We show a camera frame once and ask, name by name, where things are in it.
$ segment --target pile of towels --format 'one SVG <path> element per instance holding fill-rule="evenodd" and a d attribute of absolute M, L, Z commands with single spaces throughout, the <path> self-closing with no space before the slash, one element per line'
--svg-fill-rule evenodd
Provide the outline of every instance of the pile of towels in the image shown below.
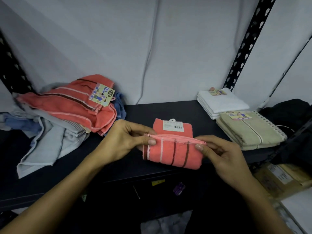
<path fill-rule="evenodd" d="M 19 178 L 53 165 L 78 148 L 90 132 L 106 135 L 116 120 L 125 119 L 119 92 L 107 107 L 89 100 L 97 83 L 114 86 L 102 75 L 89 75 L 67 85 L 45 87 L 40 94 L 13 94 L 10 105 L 3 102 L 6 109 L 0 114 L 0 129 L 22 130 L 33 137 L 30 150 L 17 165 Z"/>
<path fill-rule="evenodd" d="M 233 120 L 227 113 L 220 113 L 216 123 L 242 150 L 268 148 L 287 140 L 287 135 L 257 112 L 245 112 L 251 118 Z"/>
<path fill-rule="evenodd" d="M 230 89 L 222 89 L 225 95 L 211 95 L 209 91 L 199 91 L 197 101 L 213 120 L 219 118 L 219 114 L 228 111 L 248 110 L 249 106 L 243 100 L 237 98 Z"/>

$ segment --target beige towel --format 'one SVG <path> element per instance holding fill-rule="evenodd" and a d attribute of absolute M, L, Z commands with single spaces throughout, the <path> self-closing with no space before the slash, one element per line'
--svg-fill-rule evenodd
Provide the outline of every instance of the beige towel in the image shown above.
<path fill-rule="evenodd" d="M 241 145 L 240 142 L 236 139 L 236 137 L 232 134 L 232 132 L 226 127 L 226 125 L 223 124 L 223 122 L 220 120 L 220 118 L 216 119 L 216 123 L 218 126 L 220 126 L 220 128 L 223 130 L 223 132 L 231 139 L 232 142 L 237 143 L 241 150 L 246 151 L 246 150 L 253 150 L 253 149 L 261 149 L 261 148 L 269 148 L 269 147 L 274 147 L 278 144 L 269 144 L 269 145 L 264 145 L 264 144 L 260 144 L 260 145 Z"/>
<path fill-rule="evenodd" d="M 246 112 L 251 119 L 233 120 L 228 114 L 220 113 L 223 126 L 238 144 L 244 146 L 277 145 L 287 139 L 286 134 L 257 112 Z"/>

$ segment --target black pants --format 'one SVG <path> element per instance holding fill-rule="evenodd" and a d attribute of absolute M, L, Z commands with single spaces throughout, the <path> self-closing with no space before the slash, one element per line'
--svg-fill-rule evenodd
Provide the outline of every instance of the black pants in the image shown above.
<path fill-rule="evenodd" d="M 91 192 L 79 199 L 56 233 L 141 233 L 140 203 L 124 188 Z M 186 234 L 257 233 L 241 195 L 216 179 L 193 209 Z"/>

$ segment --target white sticker on box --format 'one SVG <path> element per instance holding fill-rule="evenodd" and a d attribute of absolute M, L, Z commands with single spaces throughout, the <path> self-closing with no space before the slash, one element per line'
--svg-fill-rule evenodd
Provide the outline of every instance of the white sticker on box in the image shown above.
<path fill-rule="evenodd" d="M 291 182 L 293 178 L 278 165 L 270 164 L 268 169 L 274 174 L 284 185 Z"/>
<path fill-rule="evenodd" d="M 181 121 L 163 121 L 163 130 L 184 132 L 183 122 L 181 122 Z"/>

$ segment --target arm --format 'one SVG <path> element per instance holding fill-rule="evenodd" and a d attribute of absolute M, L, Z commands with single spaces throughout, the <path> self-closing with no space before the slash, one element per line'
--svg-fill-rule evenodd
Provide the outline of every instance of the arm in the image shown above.
<path fill-rule="evenodd" d="M 154 139 L 142 136 L 144 133 L 155 134 L 153 129 L 143 125 L 125 120 L 115 122 L 99 146 L 72 173 L 11 221 L 0 234 L 53 233 L 103 166 L 123 158 L 135 146 L 156 144 Z"/>
<path fill-rule="evenodd" d="M 195 147 L 211 160 L 221 179 L 242 195 L 260 233 L 292 234 L 252 176 L 239 145 L 214 135 L 196 139 L 207 142 Z"/>

